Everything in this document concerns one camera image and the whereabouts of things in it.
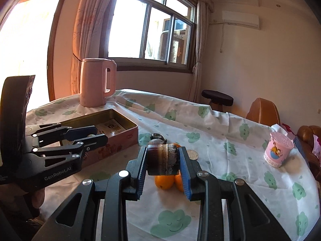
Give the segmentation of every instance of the window sill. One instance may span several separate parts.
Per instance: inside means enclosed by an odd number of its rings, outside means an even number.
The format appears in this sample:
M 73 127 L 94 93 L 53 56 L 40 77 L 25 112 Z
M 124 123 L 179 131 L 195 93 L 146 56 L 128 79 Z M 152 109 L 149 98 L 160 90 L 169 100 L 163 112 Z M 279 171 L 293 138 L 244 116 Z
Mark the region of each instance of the window sill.
M 151 71 L 170 71 L 170 72 L 176 72 L 176 73 L 189 73 L 189 74 L 193 73 L 191 70 L 171 68 L 171 67 L 117 65 L 117 71 L 124 71 L 124 70 L 151 70 Z

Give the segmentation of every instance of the window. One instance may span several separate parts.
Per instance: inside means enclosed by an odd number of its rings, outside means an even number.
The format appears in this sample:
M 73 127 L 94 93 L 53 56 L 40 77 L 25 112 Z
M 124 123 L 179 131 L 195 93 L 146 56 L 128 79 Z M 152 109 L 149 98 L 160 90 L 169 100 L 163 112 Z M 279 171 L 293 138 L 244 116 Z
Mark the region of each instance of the window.
M 0 30 L 0 94 L 8 76 L 36 75 L 27 111 L 49 103 L 47 51 L 59 0 L 20 0 Z
M 188 69 L 193 61 L 195 6 L 187 0 L 112 0 L 100 57 L 135 66 Z

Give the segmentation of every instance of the orange fruit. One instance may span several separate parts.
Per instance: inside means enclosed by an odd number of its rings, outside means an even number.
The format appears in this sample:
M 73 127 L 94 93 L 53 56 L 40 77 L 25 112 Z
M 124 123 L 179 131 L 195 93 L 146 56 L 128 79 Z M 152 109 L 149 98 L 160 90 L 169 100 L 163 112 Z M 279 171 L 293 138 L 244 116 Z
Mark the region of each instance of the orange fruit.
M 181 147 L 181 145 L 177 144 L 176 142 L 174 142 L 173 145 L 175 145 L 175 146 L 178 147 L 178 148 Z
M 156 187 L 166 190 L 170 189 L 175 181 L 175 176 L 155 176 L 155 185 Z
M 175 175 L 175 185 L 179 191 L 184 192 L 183 181 L 182 181 L 182 176 L 180 174 L 180 171 L 178 175 Z

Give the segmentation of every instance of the pink kettle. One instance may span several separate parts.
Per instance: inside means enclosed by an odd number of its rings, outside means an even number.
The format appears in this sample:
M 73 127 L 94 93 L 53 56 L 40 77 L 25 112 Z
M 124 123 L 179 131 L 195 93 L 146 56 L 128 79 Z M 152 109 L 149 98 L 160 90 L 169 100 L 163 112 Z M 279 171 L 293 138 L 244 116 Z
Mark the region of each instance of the pink kettle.
M 113 60 L 86 58 L 81 63 L 80 104 L 84 107 L 99 107 L 106 103 L 106 97 L 116 90 L 117 65 Z M 110 88 L 107 89 L 107 72 L 110 74 Z

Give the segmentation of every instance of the pink curtain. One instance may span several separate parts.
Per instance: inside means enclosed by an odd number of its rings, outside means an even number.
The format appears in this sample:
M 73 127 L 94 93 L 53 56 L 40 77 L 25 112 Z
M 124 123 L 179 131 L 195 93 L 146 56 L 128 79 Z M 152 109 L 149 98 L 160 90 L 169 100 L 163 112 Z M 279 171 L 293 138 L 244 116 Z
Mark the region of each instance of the pink curtain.
M 196 64 L 193 67 L 193 76 L 188 89 L 188 100 L 192 102 L 199 102 L 201 95 L 202 57 L 204 54 L 209 22 L 209 5 L 202 0 L 199 0 L 197 2 L 196 22 Z
M 80 0 L 73 29 L 72 94 L 80 91 L 81 61 L 88 57 L 94 27 L 102 21 L 109 2 L 110 0 Z

